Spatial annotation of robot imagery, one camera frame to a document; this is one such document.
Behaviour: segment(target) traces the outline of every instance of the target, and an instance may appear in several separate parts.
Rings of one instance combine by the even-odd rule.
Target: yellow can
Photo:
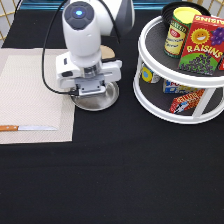
[[[181,57],[195,15],[201,15],[201,13],[191,7],[179,7],[174,10],[164,46],[164,52],[170,57]]]

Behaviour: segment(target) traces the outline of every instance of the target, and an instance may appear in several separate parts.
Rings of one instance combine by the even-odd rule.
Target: paper mat
[[[0,143],[72,140],[75,106],[70,97],[50,92],[41,78],[41,49],[0,50],[0,125],[48,125],[57,131],[0,132]],[[66,50],[46,50],[45,77],[56,84],[55,58]]]

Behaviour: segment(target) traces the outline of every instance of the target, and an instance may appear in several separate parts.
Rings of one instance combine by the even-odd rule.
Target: orange knife handle
[[[18,131],[18,128],[16,125],[0,125],[0,131]]]

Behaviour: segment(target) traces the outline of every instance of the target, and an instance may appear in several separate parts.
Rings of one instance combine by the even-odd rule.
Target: black tablecloth
[[[103,38],[123,61],[119,100],[77,108],[72,142],[0,146],[1,224],[224,223],[224,113],[179,125],[134,95],[137,41],[159,14],[137,11],[120,45]],[[52,15],[19,11],[4,47],[41,48]],[[60,16],[48,48],[65,48]]]

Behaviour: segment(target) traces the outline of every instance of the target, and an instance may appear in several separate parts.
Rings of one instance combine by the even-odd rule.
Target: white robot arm
[[[132,0],[104,0],[124,35],[134,25]],[[121,78],[120,60],[102,63],[101,35],[113,36],[113,23],[98,0],[71,0],[63,10],[63,31],[68,52],[56,58],[60,88],[76,89],[79,96],[102,94],[105,85]]]

